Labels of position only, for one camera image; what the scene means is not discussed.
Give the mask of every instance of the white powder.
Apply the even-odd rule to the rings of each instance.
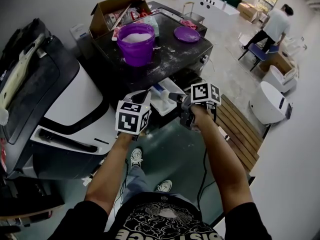
[[[138,43],[138,42],[148,40],[150,37],[151,35],[148,33],[145,33],[145,34],[133,33],[133,34],[127,35],[124,39],[122,39],[122,41],[129,44],[133,44],[133,43]]]

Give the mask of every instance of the wooden bench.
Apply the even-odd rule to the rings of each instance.
[[[250,172],[259,159],[257,152],[264,140],[224,94],[221,98],[222,105],[217,107],[216,124],[228,134],[230,137],[228,144],[240,159],[244,169]]]

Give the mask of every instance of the purple bucket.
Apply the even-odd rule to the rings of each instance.
[[[148,40],[128,43],[122,41],[130,34],[150,34]],[[133,67],[141,67],[151,62],[155,43],[155,30],[144,23],[131,23],[122,27],[118,33],[117,44],[122,50],[125,62]]]

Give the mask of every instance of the window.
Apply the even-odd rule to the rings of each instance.
[[[277,0],[259,0],[256,7],[263,13],[268,14],[274,8],[276,2]]]

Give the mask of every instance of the tiled floor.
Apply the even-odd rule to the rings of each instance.
[[[148,1],[156,1],[177,11],[181,11],[183,7],[181,0]],[[214,19],[205,19],[204,25],[209,20]],[[253,72],[249,71],[253,59],[249,55],[240,63],[237,60],[242,54],[238,41],[240,33],[252,36],[258,28],[258,25],[252,25],[239,17],[234,28],[226,35],[208,29],[205,37],[212,42],[213,50],[210,61],[203,69],[202,78],[218,85],[257,130],[262,133],[265,127],[258,122],[248,106],[250,97],[261,81],[262,72],[258,68]],[[198,133],[184,129],[175,120],[162,129],[139,138],[138,142],[132,143],[130,150],[133,150],[136,146],[142,146],[144,149],[142,168],[145,170],[151,188],[156,187],[163,180],[171,179],[173,182],[172,191],[181,193],[192,202],[196,202],[204,173],[203,153],[205,150],[202,138]],[[208,170],[205,185],[212,181],[212,174]],[[19,239],[47,239],[60,223],[66,211],[82,201],[86,192],[86,187],[82,185],[81,180],[58,181],[57,186],[65,205],[56,211],[52,218],[25,228],[22,233],[18,234]],[[206,189],[200,205],[204,210],[202,211],[203,219],[208,223],[212,222],[222,212],[216,184],[212,184]],[[109,221],[112,222],[113,219],[114,216],[111,214]]]

